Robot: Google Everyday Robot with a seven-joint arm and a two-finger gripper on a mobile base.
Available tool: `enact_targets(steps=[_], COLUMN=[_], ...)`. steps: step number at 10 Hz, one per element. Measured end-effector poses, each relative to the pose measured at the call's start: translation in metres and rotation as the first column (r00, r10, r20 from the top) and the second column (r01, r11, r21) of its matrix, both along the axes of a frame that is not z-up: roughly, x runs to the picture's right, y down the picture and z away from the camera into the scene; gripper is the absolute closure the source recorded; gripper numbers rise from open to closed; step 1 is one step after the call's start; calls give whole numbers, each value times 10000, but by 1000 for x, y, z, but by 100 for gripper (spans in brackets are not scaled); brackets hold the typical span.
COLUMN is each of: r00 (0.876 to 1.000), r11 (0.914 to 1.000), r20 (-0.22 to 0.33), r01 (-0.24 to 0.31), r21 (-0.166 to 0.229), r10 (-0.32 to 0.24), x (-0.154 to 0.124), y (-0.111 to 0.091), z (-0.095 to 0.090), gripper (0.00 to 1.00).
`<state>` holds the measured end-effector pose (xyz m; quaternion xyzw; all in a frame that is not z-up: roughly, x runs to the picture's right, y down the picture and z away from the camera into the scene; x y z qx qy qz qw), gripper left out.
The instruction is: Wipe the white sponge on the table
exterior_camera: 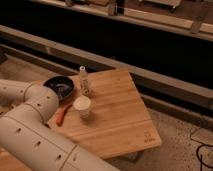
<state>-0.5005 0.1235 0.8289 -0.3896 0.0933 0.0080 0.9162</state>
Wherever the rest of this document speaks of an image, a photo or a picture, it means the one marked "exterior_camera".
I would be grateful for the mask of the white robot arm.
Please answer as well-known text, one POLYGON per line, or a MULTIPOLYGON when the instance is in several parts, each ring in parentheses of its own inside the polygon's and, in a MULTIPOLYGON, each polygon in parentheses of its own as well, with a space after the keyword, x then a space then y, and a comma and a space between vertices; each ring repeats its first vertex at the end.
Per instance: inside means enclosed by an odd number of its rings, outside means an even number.
POLYGON ((0 95, 21 101, 0 117, 0 145, 33 171, 120 171, 45 126, 59 105, 50 88, 0 79, 0 95))

